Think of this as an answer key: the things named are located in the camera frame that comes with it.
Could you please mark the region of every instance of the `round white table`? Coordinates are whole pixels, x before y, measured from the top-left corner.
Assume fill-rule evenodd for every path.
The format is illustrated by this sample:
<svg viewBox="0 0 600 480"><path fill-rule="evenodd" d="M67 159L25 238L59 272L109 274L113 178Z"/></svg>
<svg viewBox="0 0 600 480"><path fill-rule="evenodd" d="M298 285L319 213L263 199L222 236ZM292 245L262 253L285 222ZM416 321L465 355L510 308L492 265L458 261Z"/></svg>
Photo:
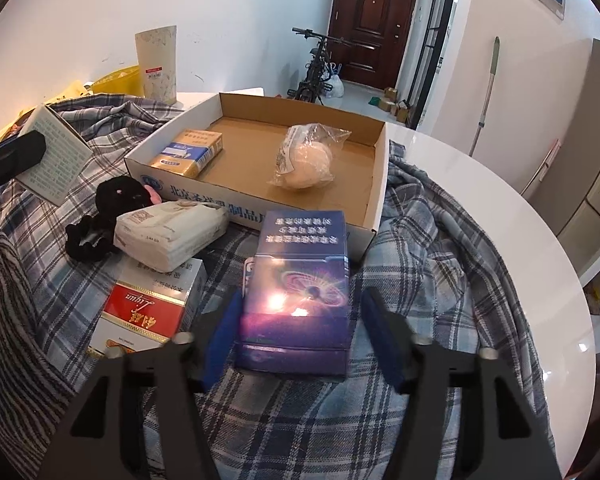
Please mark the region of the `round white table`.
<svg viewBox="0 0 600 480"><path fill-rule="evenodd" d="M262 89L240 91L262 95ZM183 107L212 93L179 93ZM425 170L489 235L509 270L544 371L558 464L566 474L584 436L593 400L593 328L582 286L544 221L512 187L479 162L431 137L386 124Z"/></svg>

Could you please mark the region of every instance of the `open cardboard tray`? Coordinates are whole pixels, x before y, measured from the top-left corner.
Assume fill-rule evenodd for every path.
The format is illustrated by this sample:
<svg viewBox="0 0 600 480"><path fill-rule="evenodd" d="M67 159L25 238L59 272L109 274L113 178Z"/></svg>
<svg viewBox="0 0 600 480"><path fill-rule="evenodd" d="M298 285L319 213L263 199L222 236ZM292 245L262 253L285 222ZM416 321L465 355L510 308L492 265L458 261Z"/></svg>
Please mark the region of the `open cardboard tray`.
<svg viewBox="0 0 600 480"><path fill-rule="evenodd" d="M321 123L351 135L331 165L325 187L286 190L269 184L286 131ZM224 149L196 179L149 164L182 130L221 132ZM233 222L260 229L268 210L342 210L352 260L362 258L380 224L388 167L384 123L321 105L240 94L215 94L162 126L126 157L129 174L165 200L215 202Z"/></svg>

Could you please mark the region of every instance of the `red label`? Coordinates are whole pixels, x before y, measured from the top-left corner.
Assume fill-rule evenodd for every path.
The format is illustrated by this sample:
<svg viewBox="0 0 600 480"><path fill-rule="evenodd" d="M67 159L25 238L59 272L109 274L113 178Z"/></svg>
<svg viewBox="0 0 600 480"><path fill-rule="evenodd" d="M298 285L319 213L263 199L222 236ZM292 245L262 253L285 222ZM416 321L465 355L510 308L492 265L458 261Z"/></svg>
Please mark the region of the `red label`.
<svg viewBox="0 0 600 480"><path fill-rule="evenodd" d="M170 338L178 332L184 307L118 284L111 291L104 312Z"/></svg>

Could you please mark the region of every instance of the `blue cigarette pack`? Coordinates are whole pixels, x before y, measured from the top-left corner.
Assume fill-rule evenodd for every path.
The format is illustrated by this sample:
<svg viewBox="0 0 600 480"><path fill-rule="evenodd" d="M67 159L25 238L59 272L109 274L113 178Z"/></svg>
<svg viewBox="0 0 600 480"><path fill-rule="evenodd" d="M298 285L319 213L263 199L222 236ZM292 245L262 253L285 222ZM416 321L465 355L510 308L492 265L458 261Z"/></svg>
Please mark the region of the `blue cigarette pack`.
<svg viewBox="0 0 600 480"><path fill-rule="evenodd" d="M352 337L342 211L270 211L245 267L238 368L341 379Z"/></svg>

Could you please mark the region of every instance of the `cigarette pack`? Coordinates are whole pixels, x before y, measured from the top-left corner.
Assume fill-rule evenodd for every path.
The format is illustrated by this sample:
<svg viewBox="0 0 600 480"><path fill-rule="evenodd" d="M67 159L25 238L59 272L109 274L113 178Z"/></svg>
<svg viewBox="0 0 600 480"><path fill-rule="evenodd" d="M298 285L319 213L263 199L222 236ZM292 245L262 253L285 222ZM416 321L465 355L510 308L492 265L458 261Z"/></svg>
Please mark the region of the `cigarette pack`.
<svg viewBox="0 0 600 480"><path fill-rule="evenodd" d="M150 269L128 256L120 261L88 353L101 357L120 346L126 352L157 348L178 332L188 332L206 283L205 266L191 258L172 272Z"/></svg>
<svg viewBox="0 0 600 480"><path fill-rule="evenodd" d="M160 170L196 178L222 150L222 134L203 130L180 132L151 165Z"/></svg>
<svg viewBox="0 0 600 480"><path fill-rule="evenodd" d="M341 379L352 336L342 211L270 211L244 269L236 365Z"/></svg>

